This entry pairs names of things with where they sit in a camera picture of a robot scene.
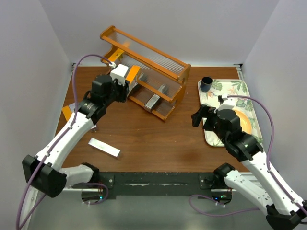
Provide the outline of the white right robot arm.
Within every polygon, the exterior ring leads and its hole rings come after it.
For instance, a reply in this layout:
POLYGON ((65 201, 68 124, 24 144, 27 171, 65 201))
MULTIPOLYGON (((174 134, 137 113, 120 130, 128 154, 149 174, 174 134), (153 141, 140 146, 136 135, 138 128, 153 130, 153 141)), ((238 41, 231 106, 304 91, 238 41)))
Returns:
POLYGON ((255 176, 260 185, 246 179, 232 165, 224 163, 214 170, 214 181, 237 190, 261 210, 274 230, 293 230, 307 216, 307 202, 291 189, 276 169, 267 162, 267 155, 256 138, 244 132, 240 118, 231 109, 216 110, 201 105, 192 116, 198 127, 214 132, 227 152, 255 176))

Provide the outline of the grey toothpaste box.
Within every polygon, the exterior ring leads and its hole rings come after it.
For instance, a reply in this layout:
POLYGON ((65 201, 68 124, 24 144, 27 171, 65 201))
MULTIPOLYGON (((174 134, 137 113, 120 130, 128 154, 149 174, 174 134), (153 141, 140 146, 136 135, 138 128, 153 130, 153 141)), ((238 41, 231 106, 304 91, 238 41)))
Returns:
POLYGON ((70 110, 74 110, 75 109, 75 103, 72 103, 69 105, 70 110))

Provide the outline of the chrome silver toothpaste box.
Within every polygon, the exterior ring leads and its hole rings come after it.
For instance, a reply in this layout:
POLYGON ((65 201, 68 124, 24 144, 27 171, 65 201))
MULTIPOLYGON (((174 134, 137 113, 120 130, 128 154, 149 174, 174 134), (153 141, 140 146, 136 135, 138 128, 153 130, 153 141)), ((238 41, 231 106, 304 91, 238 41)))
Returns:
POLYGON ((157 105, 157 103, 159 102, 159 100, 161 99, 161 97, 157 94, 154 94, 145 104, 144 104, 144 109, 147 112, 151 112, 155 106, 157 105))

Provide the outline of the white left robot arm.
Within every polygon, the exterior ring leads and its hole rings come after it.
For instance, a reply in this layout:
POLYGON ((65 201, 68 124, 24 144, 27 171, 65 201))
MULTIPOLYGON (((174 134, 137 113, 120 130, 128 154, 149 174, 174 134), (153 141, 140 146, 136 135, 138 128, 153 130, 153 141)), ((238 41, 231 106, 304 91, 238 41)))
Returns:
POLYGON ((125 102, 131 91, 132 81, 120 82, 110 75, 98 75, 91 90, 77 104, 62 130, 34 157, 27 155, 22 166, 28 185, 47 196, 58 196, 65 187, 80 183, 99 182, 99 169, 89 163, 62 168, 68 154, 79 140, 106 114, 113 102, 125 102))

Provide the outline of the orange toothpaste box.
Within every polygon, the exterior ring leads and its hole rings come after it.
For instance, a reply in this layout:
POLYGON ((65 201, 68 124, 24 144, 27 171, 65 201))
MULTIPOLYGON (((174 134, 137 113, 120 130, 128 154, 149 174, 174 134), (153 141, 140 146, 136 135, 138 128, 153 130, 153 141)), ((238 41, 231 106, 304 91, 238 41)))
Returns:
POLYGON ((69 121, 72 112, 71 112, 70 107, 68 105, 62 108, 62 113, 64 115, 65 120, 69 121))
POLYGON ((121 63, 121 60, 123 59, 125 52, 121 49, 115 50, 111 56, 108 58, 111 62, 114 62, 116 65, 121 63))
POLYGON ((129 82, 129 93, 131 93, 132 89, 137 85, 137 79, 139 78, 141 74, 141 68, 139 66, 135 66, 133 65, 127 76, 126 76, 126 80, 129 82))

